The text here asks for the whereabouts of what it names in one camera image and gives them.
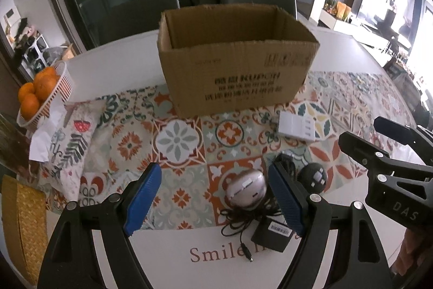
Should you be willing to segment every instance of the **fruit basket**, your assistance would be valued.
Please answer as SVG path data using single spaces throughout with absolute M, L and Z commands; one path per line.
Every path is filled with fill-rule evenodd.
M 18 125 L 22 128 L 26 128 L 31 132 L 36 131 L 38 122 L 41 117 L 43 116 L 49 117 L 50 105 L 56 95 L 58 94 L 61 95 L 61 100 L 63 102 L 66 102 L 68 101 L 69 97 L 71 97 L 72 91 L 74 90 L 74 82 L 71 79 L 66 62 L 58 61 L 53 65 L 53 67 L 55 68 L 55 71 L 57 75 L 60 76 L 60 78 L 56 86 L 52 90 L 51 94 L 49 95 L 49 97 L 45 100 L 44 103 L 42 103 L 41 107 L 33 116 L 33 118 L 27 121 L 21 115 L 21 109 L 18 112 L 18 117 L 17 117 Z

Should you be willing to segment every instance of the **cable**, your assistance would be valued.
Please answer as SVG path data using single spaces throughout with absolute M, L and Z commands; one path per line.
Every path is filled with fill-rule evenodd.
M 221 215 L 226 216 L 229 221 L 228 224 L 222 227 L 222 236 L 233 236 L 240 234 L 240 243 L 245 257 L 252 262 L 251 252 L 248 247 L 242 242 L 242 233 L 247 229 L 253 220 L 261 220 L 262 217 L 267 216 L 280 216 L 281 210 L 275 200 L 271 188 L 268 186 L 266 195 L 263 200 L 253 210 L 246 210 L 243 208 L 235 207 L 233 209 L 224 208 L 219 212 Z M 224 230 L 230 227 L 233 232 L 226 234 Z

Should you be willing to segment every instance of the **floral tile pattern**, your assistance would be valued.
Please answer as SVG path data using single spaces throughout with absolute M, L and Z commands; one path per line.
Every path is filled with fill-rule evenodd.
M 122 193 L 150 162 L 162 167 L 162 184 L 143 229 L 194 229 L 225 222 L 225 190 L 240 172 L 267 167 L 282 151 L 298 170 L 314 161 L 328 174 L 326 192 L 361 176 L 365 169 L 342 153 L 338 136 L 351 131 L 398 158 L 397 142 L 377 134 L 374 118 L 415 122 L 386 75 L 308 73 L 292 102 L 179 119 L 166 85 L 101 97 L 107 108 L 92 137 L 84 164 L 79 203 L 102 202 Z M 316 141 L 276 133 L 279 114 L 289 111 L 315 120 Z M 60 213 L 64 196 L 44 185 L 47 209 Z

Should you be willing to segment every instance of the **cardboard box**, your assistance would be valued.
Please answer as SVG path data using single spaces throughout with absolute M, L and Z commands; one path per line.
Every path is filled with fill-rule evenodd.
M 201 5 L 162 14 L 158 50 L 181 118 L 287 103 L 319 49 L 271 5 Z

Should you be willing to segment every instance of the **metal bolt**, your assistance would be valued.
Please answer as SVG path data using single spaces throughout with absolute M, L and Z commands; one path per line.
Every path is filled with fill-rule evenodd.
M 109 200 L 110 202 L 117 202 L 118 200 L 120 200 L 120 195 L 119 195 L 119 194 L 111 194 L 111 195 L 108 197 L 108 200 Z
M 364 208 L 364 204 L 361 201 L 355 201 L 353 203 L 354 207 L 357 208 L 358 210 L 362 210 Z
M 379 174 L 378 175 L 378 181 L 385 183 L 386 182 L 386 176 L 384 176 L 383 174 Z
M 320 202 L 322 200 L 322 198 L 318 194 L 311 194 L 310 200 L 313 202 Z
M 71 211 L 71 210 L 75 209 L 76 206 L 77 206 L 77 203 L 75 201 L 71 201 L 66 205 L 66 209 Z

